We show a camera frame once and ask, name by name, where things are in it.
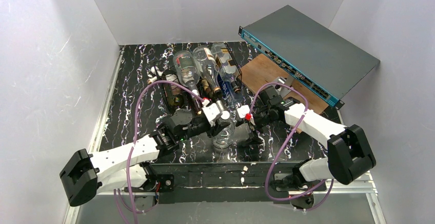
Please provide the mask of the clear bottle red label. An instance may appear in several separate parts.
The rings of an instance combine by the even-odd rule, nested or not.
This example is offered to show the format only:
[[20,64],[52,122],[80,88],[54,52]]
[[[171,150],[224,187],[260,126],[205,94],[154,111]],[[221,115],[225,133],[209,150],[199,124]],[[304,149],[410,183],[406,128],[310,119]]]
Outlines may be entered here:
[[219,119],[213,128],[212,144],[219,149],[228,148],[232,144],[235,125],[231,118]]

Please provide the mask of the clear bottle dark label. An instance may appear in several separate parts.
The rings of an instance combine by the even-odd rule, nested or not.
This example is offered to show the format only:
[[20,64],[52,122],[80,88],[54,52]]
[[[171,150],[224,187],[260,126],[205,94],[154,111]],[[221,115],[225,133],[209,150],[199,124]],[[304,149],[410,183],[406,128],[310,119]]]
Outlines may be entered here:
[[200,75],[193,55],[189,51],[178,51],[173,56],[173,62],[180,84],[188,88],[192,93],[199,95],[197,84]]

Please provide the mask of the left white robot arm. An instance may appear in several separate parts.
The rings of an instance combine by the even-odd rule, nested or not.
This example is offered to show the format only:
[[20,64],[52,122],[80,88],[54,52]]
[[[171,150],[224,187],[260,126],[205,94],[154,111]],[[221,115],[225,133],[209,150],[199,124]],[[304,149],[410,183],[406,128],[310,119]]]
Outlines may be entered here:
[[214,137],[230,125],[230,112],[216,105],[205,107],[201,114],[178,109],[137,142],[106,151],[74,152],[60,172],[60,180],[71,207],[81,206],[101,192],[142,187],[147,180],[156,181],[140,166],[172,153],[180,142],[202,133]]

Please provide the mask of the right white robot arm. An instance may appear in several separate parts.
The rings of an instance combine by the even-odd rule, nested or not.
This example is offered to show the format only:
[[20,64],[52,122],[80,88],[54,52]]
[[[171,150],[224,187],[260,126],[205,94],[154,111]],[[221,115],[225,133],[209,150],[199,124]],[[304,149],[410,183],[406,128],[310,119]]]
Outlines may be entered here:
[[274,87],[259,93],[264,107],[251,114],[248,105],[236,109],[238,124],[248,124],[259,131],[274,121],[301,129],[327,149],[327,157],[306,159],[293,167],[290,175],[271,181],[273,187],[300,188],[316,180],[335,179],[348,185],[377,164],[364,130],[358,125],[347,127],[334,123],[310,109],[299,100],[283,99]]

